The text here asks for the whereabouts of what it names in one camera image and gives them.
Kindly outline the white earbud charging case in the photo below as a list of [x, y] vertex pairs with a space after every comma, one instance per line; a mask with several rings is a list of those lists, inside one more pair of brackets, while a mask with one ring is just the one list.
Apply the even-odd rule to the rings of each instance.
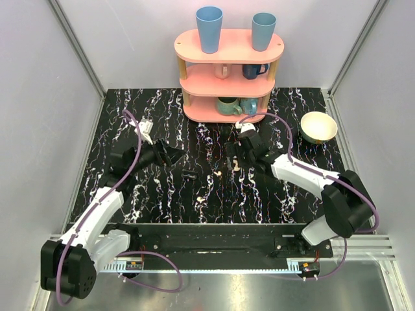
[[231, 169], [234, 171], [234, 172], [238, 172], [238, 171], [240, 171], [240, 167], [239, 167], [239, 164], [238, 164], [238, 162], [235, 160], [235, 161], [233, 161], [233, 163], [231, 164]]

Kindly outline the black earbud charging case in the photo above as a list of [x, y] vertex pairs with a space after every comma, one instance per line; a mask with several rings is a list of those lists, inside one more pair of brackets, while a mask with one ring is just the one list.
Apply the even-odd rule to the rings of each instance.
[[182, 170], [181, 177], [187, 181], [194, 181], [198, 179], [198, 174], [191, 170]]

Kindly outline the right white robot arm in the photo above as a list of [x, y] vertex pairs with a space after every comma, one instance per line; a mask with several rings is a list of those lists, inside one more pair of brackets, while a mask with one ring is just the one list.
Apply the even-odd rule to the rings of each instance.
[[324, 214], [308, 223], [294, 241], [297, 254], [308, 257], [318, 244], [336, 236], [349, 238], [363, 232], [362, 226], [379, 215], [360, 177], [351, 170], [340, 174], [314, 167], [269, 148], [255, 130], [239, 134], [225, 144], [230, 169], [254, 168], [258, 172], [286, 181], [310, 192], [322, 201]]

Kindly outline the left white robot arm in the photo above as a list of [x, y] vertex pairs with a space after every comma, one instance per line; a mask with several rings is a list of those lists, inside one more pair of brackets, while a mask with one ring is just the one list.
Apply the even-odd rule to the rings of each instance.
[[169, 146], [163, 139], [139, 143], [122, 153], [112, 152], [93, 201], [66, 233], [42, 246], [41, 288], [55, 292], [64, 306], [63, 296], [86, 298], [98, 273], [113, 259], [152, 255], [141, 245], [139, 230], [134, 226], [116, 224], [104, 238], [99, 236], [132, 195], [137, 172], [151, 165], [171, 167], [184, 155], [184, 150]]

